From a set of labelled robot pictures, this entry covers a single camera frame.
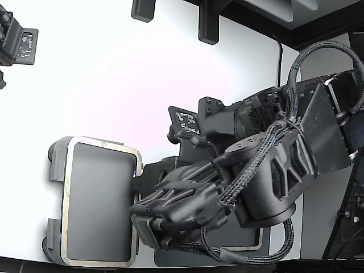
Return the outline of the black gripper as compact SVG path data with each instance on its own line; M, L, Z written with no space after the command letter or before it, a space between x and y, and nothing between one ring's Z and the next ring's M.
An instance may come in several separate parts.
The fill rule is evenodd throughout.
M218 150L207 139L197 144L189 139L178 139L177 141L180 144L179 156L146 164L143 167L142 174L133 178L131 191L134 195L145 198L154 193L155 185L159 183L160 175L163 173L170 173L174 169L201 161L211 161L218 156Z

